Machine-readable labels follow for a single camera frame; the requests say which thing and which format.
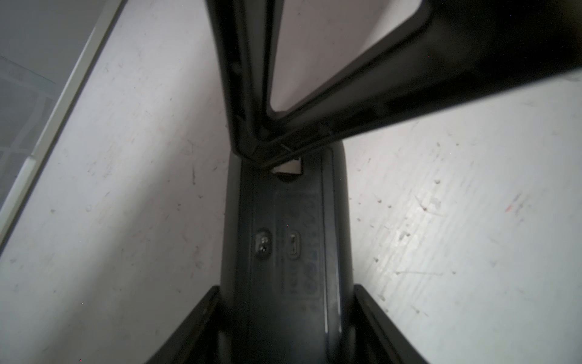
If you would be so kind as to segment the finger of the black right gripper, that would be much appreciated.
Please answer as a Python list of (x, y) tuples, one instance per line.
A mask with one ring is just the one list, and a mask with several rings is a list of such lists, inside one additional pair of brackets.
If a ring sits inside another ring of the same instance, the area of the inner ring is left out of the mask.
[(230, 145), (256, 166), (284, 161), (270, 106), (282, 1), (208, 1)]
[(275, 112), (271, 92), (282, 4), (268, 8), (261, 117), (263, 168), (333, 141), (581, 66), (579, 1), (423, 1), (329, 81)]

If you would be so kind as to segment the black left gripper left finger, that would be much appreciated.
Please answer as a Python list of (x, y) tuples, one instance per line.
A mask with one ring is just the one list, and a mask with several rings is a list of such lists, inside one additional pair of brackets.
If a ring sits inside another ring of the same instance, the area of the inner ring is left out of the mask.
[(215, 285), (146, 363), (217, 363), (221, 324), (219, 299), (219, 286)]

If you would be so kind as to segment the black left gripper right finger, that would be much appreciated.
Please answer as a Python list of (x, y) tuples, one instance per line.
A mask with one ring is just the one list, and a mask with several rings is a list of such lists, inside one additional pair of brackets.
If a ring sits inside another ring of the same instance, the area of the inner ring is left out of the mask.
[(355, 363), (428, 364), (362, 285), (355, 285)]

